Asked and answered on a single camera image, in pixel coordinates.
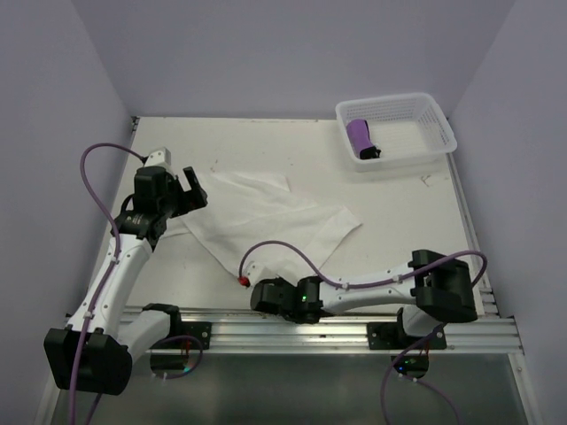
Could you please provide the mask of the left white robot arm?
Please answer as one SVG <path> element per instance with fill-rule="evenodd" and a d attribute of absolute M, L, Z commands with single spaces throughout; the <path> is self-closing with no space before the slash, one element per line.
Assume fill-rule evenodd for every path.
<path fill-rule="evenodd" d="M 207 194 L 192 167 L 177 176 L 163 166 L 143 166 L 134 192 L 113 220 L 108 252 L 92 288 L 64 328 L 52 328 L 43 347 L 61 390 L 121 394 L 136 361 L 157 344 L 201 349 L 187 334 L 176 305 L 150 303 L 127 327 L 120 319 L 138 275 L 167 229 L 167 221 L 206 207 Z"/>

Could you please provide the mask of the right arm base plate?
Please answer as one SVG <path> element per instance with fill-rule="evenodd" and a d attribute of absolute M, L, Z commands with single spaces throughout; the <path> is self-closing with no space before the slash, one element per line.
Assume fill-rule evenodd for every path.
<path fill-rule="evenodd" d="M 398 322 L 369 322 L 366 324 L 368 347 L 373 351 L 401 351 L 430 334 L 432 336 L 423 343 L 423 346 L 428 345 L 431 350 L 447 348 L 446 337 L 435 328 L 427 330 L 423 336 L 411 336 Z"/>

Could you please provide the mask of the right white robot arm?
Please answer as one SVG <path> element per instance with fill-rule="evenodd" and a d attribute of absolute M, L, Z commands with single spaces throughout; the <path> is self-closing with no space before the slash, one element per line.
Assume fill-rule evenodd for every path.
<path fill-rule="evenodd" d="M 238 281 L 252 291 L 250 307 L 296 324 L 316 324 L 323 317 L 339 316 L 355 309 L 399 305 L 396 340 L 411 348 L 442 324 L 470 323 L 478 318 L 466 256 L 479 251 L 443 255 L 416 250 L 409 262 L 383 272 L 359 277 L 329 278 L 312 261 L 312 274 L 295 283 L 243 259 Z"/>

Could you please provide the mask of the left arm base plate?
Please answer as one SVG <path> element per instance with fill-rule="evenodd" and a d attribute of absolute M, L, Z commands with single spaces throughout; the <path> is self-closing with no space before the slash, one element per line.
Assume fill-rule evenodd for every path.
<path fill-rule="evenodd" d="M 188 340 L 187 336 L 191 336 L 200 342 L 202 349 L 210 348 L 210 340 L 213 334 L 213 324 L 210 321 L 187 321 L 182 323 L 181 336 L 168 336 L 166 339 L 158 341 L 152 349 L 179 349 L 183 352 L 189 351 L 191 348 L 198 348 L 198 344 L 192 340 Z"/>

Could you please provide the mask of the white towel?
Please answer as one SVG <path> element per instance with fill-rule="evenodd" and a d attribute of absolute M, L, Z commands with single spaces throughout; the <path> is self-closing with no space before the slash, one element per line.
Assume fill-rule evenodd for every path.
<path fill-rule="evenodd" d="M 205 208 L 175 218 L 164 241 L 173 248 L 198 251 L 237 286 L 238 267 L 248 249 L 278 240 L 322 267 L 361 226 L 347 207 L 325 204 L 292 191 L 283 174 L 217 172 L 199 177 L 208 195 Z"/>

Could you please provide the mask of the purple microfiber towel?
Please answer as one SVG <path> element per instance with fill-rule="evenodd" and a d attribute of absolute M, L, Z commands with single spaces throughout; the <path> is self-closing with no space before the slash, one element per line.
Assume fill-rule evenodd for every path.
<path fill-rule="evenodd" d="M 353 152 L 358 159 L 378 159 L 381 150 L 372 143 L 369 132 L 369 124 L 366 120 L 351 120 L 346 125 L 346 134 Z"/>

